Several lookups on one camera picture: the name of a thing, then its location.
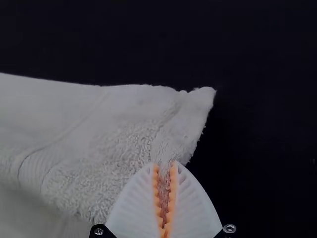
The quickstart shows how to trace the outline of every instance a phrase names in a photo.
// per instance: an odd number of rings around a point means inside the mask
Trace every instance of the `black background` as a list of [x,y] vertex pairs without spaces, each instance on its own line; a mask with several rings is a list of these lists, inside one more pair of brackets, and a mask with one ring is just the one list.
[[317,8],[0,1],[0,71],[217,90],[188,168],[239,237],[316,237]]

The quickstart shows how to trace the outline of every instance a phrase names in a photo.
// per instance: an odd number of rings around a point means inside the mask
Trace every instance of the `towel fold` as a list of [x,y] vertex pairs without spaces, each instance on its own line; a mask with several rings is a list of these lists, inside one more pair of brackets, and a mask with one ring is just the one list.
[[0,181],[92,223],[149,161],[186,164],[215,91],[0,74]]

